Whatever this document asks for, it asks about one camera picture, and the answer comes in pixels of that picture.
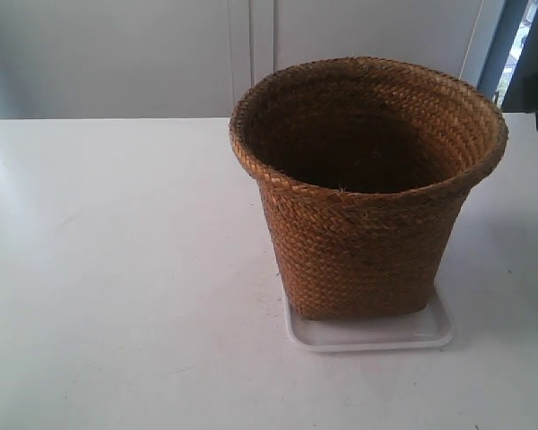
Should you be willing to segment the brown woven wicker basket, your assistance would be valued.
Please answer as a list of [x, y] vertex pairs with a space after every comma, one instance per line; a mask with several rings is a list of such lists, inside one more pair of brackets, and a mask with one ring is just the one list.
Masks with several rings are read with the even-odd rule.
[[422, 310], [465, 200], [508, 142], [500, 110], [472, 85], [370, 56], [266, 76], [229, 133], [286, 297], [313, 321]]

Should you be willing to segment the white plastic tray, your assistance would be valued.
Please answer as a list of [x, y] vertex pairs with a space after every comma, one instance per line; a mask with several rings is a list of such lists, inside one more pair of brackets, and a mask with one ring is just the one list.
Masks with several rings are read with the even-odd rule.
[[439, 287], [419, 312], [357, 320], [310, 321], [283, 299], [288, 335], [298, 347], [319, 354], [445, 347], [456, 327]]

